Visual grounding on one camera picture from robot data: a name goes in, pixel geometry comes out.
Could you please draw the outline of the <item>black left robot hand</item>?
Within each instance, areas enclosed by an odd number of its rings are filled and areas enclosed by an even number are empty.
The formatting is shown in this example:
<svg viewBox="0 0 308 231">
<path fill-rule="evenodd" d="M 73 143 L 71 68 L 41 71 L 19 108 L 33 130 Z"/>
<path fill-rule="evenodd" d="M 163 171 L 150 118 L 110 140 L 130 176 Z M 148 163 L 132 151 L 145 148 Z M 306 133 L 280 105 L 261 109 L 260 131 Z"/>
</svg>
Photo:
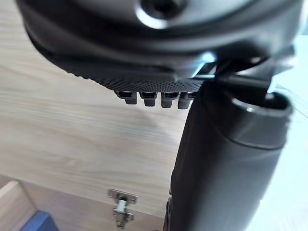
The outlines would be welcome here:
<svg viewBox="0 0 308 231">
<path fill-rule="evenodd" d="M 188 109 L 166 231 L 244 231 L 293 107 L 270 93 L 292 67 L 305 0 L 19 0 L 34 47 L 127 104 Z"/>
</svg>

